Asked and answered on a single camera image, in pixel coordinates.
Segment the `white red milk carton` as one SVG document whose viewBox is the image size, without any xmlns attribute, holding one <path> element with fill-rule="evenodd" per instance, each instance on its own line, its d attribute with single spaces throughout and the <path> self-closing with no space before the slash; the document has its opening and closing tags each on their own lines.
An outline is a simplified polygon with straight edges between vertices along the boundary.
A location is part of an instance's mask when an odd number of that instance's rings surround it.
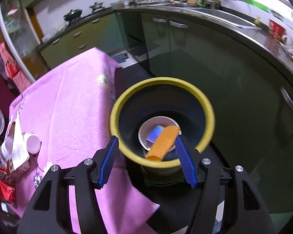
<svg viewBox="0 0 293 234">
<path fill-rule="evenodd" d="M 12 139 L 12 148 L 8 150 L 10 153 L 10 158 L 7 161 L 8 177 L 17 181 L 30 169 L 30 155 L 21 131 L 19 111 L 10 119 L 6 139 Z"/>
</svg>

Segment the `yellow rimmed black trash bin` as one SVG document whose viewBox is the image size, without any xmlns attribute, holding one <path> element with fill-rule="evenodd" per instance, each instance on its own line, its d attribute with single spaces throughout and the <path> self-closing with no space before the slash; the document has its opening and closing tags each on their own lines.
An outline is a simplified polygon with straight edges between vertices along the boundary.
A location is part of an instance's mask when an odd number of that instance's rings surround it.
<svg viewBox="0 0 293 234">
<path fill-rule="evenodd" d="M 155 175 L 172 175 L 180 162 L 172 147 L 160 162 L 146 158 L 157 134 L 167 126 L 180 128 L 189 146 L 203 152 L 215 128 L 215 115 L 206 95 L 187 81 L 157 77 L 125 90 L 116 100 L 109 118 L 112 135 L 129 160 Z"/>
</svg>

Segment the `dark green kitchen cabinets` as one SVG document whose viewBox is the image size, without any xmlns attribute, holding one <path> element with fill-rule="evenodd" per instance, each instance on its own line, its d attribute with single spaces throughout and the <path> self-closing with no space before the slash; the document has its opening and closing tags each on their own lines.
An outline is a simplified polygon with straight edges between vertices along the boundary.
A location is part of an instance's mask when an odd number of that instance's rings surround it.
<svg viewBox="0 0 293 234">
<path fill-rule="evenodd" d="M 54 68 L 97 47 L 128 48 L 151 74 L 192 83 L 210 100 L 213 142 L 229 164 L 241 164 L 270 213 L 293 212 L 293 74 L 272 37 L 229 23 L 177 12 L 120 10 L 79 22 L 44 44 Z"/>
</svg>

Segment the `blue wrapper in cup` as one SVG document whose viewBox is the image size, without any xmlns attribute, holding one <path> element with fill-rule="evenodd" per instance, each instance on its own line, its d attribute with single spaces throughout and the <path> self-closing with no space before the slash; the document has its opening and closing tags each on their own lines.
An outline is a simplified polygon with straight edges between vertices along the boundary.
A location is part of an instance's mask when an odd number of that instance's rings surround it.
<svg viewBox="0 0 293 234">
<path fill-rule="evenodd" d="M 163 131 L 163 129 L 164 129 L 164 127 L 161 125 L 154 126 L 154 128 L 151 130 L 151 132 L 147 136 L 146 141 L 148 143 L 154 144 L 156 139 L 159 137 L 159 135 Z"/>
</svg>

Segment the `white paper cup in bin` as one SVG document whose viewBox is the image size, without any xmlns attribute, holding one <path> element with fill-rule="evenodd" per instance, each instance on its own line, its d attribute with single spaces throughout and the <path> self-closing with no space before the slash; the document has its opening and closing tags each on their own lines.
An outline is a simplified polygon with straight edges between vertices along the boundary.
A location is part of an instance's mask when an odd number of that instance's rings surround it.
<svg viewBox="0 0 293 234">
<path fill-rule="evenodd" d="M 166 116 L 156 116 L 145 121 L 138 130 L 138 140 L 146 151 L 149 151 L 153 145 L 148 143 L 146 138 L 156 125 L 161 125 L 164 128 L 167 126 L 179 126 L 173 119 Z"/>
</svg>

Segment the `pink floral tablecloth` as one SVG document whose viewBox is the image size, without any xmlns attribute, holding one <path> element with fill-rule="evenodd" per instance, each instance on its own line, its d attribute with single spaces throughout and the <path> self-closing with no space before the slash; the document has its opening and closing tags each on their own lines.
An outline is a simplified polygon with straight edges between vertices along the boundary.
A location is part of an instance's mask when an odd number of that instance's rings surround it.
<svg viewBox="0 0 293 234">
<path fill-rule="evenodd" d="M 19 118 L 22 132 L 35 134 L 42 143 L 16 182 L 11 209 L 18 216 L 52 165 L 76 166 L 107 146 L 117 68 L 115 60 L 92 48 L 49 71 L 11 103 L 10 118 Z M 96 196 L 109 233 L 153 233 L 147 220 L 159 205 L 132 185 L 123 154 Z"/>
</svg>

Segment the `small white cup on table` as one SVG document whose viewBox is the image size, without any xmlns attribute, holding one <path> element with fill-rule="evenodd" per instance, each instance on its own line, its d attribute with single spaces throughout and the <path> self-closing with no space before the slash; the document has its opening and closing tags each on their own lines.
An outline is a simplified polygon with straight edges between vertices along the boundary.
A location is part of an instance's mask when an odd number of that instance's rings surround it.
<svg viewBox="0 0 293 234">
<path fill-rule="evenodd" d="M 31 154 L 37 154 L 41 149 L 41 141 L 37 135 L 32 133 L 23 133 L 26 149 Z"/>
</svg>

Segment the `black wok on stove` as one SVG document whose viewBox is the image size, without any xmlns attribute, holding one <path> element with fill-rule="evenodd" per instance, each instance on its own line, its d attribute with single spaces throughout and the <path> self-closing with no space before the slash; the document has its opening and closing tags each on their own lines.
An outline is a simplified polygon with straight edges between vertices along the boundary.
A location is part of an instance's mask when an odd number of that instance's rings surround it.
<svg viewBox="0 0 293 234">
<path fill-rule="evenodd" d="M 82 10 L 81 9 L 75 9 L 75 10 L 70 10 L 67 14 L 63 16 L 64 20 L 66 22 L 71 22 L 74 21 L 75 19 L 78 19 L 81 17 Z"/>
</svg>

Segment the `red box on counter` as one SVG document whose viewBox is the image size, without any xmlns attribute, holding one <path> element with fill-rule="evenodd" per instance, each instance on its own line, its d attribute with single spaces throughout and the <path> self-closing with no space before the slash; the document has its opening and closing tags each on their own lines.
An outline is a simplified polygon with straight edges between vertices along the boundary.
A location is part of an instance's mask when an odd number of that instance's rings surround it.
<svg viewBox="0 0 293 234">
<path fill-rule="evenodd" d="M 286 34 L 286 29 L 273 20 L 269 20 L 268 33 L 282 42 L 282 37 Z"/>
</svg>

